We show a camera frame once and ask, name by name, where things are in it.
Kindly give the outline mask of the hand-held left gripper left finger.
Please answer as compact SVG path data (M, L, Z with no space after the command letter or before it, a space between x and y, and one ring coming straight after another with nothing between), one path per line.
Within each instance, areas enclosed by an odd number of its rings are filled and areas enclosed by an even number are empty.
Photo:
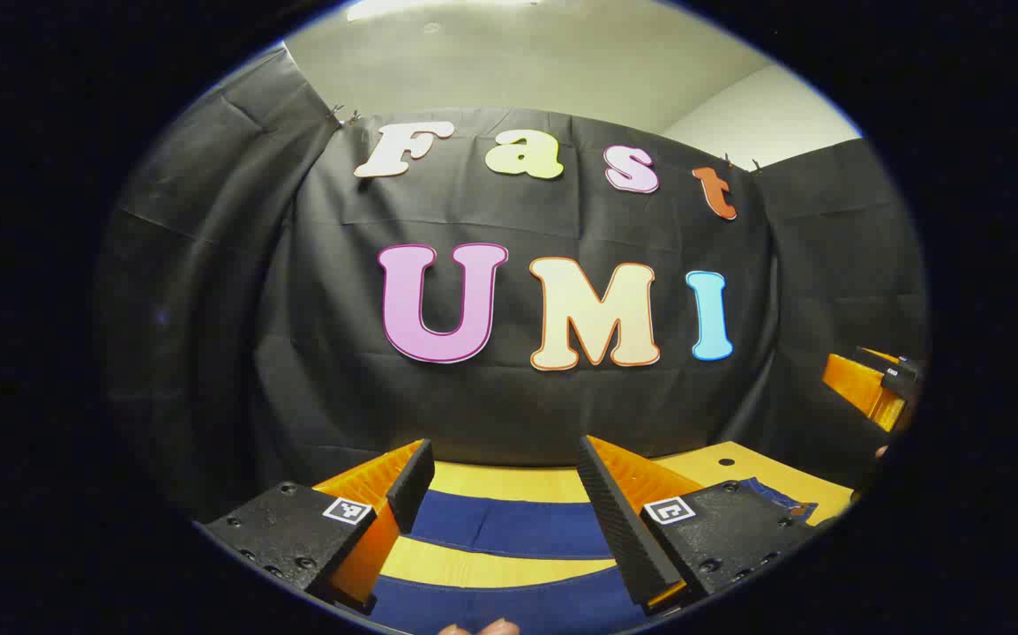
M317 485L280 482L203 527L268 575L369 615L433 478L431 442L417 439Z

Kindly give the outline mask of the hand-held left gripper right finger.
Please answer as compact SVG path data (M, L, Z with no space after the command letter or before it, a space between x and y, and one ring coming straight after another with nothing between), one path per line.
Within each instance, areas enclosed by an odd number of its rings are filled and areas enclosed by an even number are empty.
M742 586L816 527L743 480L700 485L597 437L577 473L627 594L647 615Z

